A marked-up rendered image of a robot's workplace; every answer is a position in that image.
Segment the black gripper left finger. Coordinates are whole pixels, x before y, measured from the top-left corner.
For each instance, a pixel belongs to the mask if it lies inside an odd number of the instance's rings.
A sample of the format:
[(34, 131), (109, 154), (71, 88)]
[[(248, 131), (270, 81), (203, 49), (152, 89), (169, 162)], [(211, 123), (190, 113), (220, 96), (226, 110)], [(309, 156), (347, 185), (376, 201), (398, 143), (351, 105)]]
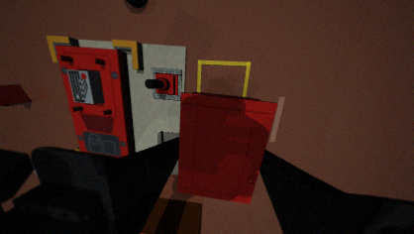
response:
[(120, 158), (42, 147), (31, 159), (41, 183), (99, 191), (110, 234), (141, 234), (178, 155), (179, 137)]

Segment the yellow rectangular frame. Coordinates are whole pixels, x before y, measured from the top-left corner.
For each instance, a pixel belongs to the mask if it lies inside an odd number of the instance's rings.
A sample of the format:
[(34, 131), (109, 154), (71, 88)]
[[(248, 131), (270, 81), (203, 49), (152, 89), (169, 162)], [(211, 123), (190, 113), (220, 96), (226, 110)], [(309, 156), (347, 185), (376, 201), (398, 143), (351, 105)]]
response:
[(197, 92), (201, 91), (201, 64), (217, 64), (217, 65), (241, 65), (246, 66), (245, 83), (243, 90), (243, 97), (247, 95), (249, 75), (251, 63), (247, 61), (221, 61), (221, 60), (199, 60), (198, 61), (198, 74), (197, 74)]

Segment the black toy tyre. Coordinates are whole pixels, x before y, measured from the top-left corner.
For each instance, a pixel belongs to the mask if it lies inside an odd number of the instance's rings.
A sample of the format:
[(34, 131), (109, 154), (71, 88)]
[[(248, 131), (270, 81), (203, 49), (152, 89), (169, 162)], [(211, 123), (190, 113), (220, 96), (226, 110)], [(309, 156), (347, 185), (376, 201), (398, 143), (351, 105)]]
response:
[(148, 0), (127, 0), (132, 6), (136, 8), (142, 8)]

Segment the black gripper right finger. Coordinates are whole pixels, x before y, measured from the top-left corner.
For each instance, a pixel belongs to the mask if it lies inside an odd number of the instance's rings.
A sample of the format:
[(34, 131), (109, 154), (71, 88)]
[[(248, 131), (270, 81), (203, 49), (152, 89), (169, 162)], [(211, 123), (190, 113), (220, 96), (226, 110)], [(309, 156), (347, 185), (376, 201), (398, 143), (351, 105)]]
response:
[(414, 230), (414, 201), (346, 193), (268, 150), (259, 169), (283, 234), (378, 234)]

